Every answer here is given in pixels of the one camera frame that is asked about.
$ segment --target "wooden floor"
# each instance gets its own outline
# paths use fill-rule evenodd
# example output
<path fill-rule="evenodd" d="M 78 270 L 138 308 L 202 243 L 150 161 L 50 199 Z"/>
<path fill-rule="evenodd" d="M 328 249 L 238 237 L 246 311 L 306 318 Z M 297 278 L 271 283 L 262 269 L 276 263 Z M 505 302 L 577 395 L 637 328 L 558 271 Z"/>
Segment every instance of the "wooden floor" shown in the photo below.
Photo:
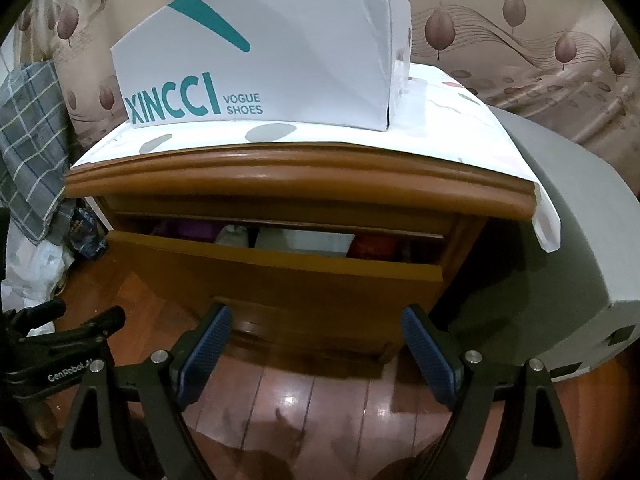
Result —
<path fill-rule="evenodd" d="M 116 364 L 171 348 L 196 325 L 179 305 L 158 298 L 117 254 L 72 269 L 59 330 L 76 327 L 112 304 L 127 314 L 110 338 Z M 636 372 L 629 354 L 558 384 L 582 480 L 600 480 L 637 428 Z M 63 424 L 74 391 L 50 400 Z M 469 480 L 481 479 L 501 414 L 496 403 Z M 449 420 L 409 354 L 380 378 L 333 379 L 294 374 L 223 355 L 200 401 L 186 410 L 203 456 L 218 480 L 397 479 L 412 456 L 434 442 Z"/>

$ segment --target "metal screw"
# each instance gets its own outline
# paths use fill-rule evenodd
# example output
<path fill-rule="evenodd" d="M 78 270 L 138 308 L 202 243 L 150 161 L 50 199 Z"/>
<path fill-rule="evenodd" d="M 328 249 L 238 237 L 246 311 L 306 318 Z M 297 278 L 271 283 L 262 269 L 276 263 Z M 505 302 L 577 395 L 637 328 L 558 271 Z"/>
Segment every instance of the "metal screw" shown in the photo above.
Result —
<path fill-rule="evenodd" d="M 168 357 L 169 354 L 166 350 L 156 350 L 151 354 L 151 362 L 156 364 L 164 363 Z"/>
<path fill-rule="evenodd" d="M 542 370 L 545 369 L 545 364 L 537 357 L 534 357 L 533 359 L 529 359 L 529 366 L 535 372 L 541 372 Z"/>
<path fill-rule="evenodd" d="M 469 363 L 477 365 L 480 361 L 482 361 L 482 354 L 476 350 L 469 350 L 465 353 L 465 359 Z"/>
<path fill-rule="evenodd" d="M 92 361 L 89 365 L 89 370 L 91 370 L 94 374 L 98 373 L 100 370 L 104 368 L 104 361 L 102 359 L 96 359 Z"/>

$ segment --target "teal logo stripe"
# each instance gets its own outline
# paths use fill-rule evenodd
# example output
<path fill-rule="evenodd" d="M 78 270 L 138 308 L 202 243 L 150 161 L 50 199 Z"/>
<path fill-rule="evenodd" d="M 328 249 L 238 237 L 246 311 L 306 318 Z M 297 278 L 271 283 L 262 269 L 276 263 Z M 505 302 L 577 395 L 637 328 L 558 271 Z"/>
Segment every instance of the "teal logo stripe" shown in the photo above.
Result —
<path fill-rule="evenodd" d="M 212 30 L 243 52 L 251 50 L 249 42 L 202 0 L 174 0 L 169 7 Z"/>

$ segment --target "gray fabric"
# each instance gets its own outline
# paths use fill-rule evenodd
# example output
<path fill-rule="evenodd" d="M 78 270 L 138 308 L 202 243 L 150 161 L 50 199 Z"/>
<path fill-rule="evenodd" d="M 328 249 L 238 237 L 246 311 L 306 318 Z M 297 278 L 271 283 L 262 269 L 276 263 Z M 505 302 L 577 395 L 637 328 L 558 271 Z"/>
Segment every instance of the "gray fabric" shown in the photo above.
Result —
<path fill-rule="evenodd" d="M 15 68 L 0 86 L 0 202 L 37 244 L 60 244 L 75 200 L 64 200 L 70 122 L 52 61 Z"/>

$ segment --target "white container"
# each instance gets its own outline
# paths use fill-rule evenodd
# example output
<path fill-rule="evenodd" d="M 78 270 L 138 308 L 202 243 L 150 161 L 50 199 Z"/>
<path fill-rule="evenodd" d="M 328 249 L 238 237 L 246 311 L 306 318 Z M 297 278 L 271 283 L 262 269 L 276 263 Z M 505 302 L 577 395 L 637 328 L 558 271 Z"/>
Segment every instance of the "white container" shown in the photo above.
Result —
<path fill-rule="evenodd" d="M 255 241 L 255 248 L 281 253 L 315 254 L 344 258 L 353 241 L 347 233 L 323 233 L 263 227 Z"/>
<path fill-rule="evenodd" d="M 384 131 L 408 0 L 174 0 L 111 49 L 134 127 L 276 120 Z"/>

